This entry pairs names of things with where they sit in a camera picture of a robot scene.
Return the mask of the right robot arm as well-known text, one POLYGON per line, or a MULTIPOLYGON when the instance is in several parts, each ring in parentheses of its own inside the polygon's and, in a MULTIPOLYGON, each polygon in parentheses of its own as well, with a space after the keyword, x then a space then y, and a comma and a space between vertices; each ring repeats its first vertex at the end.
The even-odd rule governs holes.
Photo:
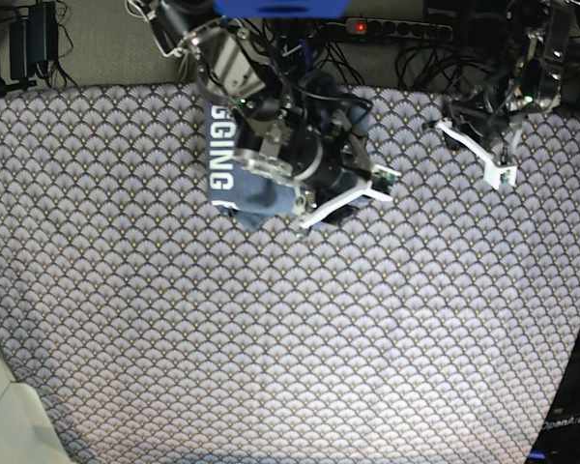
POLYGON ((132 1, 167 57, 194 58, 196 81, 238 124, 233 161, 301 195, 338 200, 374 185, 359 133, 370 103, 314 68, 303 45, 287 59, 247 19, 216 1, 132 1))

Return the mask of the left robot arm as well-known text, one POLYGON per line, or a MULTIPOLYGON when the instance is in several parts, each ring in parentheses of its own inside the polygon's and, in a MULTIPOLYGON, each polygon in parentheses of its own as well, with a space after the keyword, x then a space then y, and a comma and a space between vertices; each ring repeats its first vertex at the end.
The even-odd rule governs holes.
POLYGON ((557 107, 574 13, 566 1, 506 1, 497 24, 476 28, 471 43, 491 71, 447 101, 451 127, 487 148, 527 117, 557 107))

